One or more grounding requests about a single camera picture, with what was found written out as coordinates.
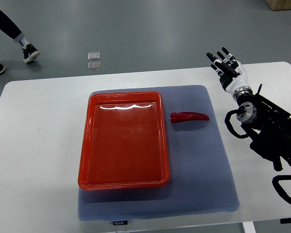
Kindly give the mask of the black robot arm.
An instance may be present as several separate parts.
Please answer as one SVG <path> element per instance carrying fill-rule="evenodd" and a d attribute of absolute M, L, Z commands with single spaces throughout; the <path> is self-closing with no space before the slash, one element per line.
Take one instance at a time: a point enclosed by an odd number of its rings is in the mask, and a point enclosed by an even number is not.
<path fill-rule="evenodd" d="M 235 90 L 232 95 L 238 108 L 226 114 L 225 124 L 236 138 L 251 138 L 250 149 L 271 161 L 275 171 L 281 171 L 284 159 L 291 167 L 291 115 L 249 86 Z M 291 175 L 277 175 L 272 184 L 278 195 L 291 205 L 291 197 L 280 185 L 291 181 Z"/>

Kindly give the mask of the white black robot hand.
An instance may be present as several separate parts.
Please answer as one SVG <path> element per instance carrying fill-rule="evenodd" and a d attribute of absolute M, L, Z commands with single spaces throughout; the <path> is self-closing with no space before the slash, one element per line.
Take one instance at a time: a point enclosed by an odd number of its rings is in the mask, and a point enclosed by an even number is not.
<path fill-rule="evenodd" d="M 241 90 L 252 93 L 252 89 L 247 83 L 248 76 L 241 62 L 225 47 L 222 47 L 222 51 L 224 54 L 219 51 L 217 55 L 207 52 L 206 56 L 212 62 L 210 67 L 219 76 L 219 82 L 224 91 L 230 93 L 235 99 Z"/>

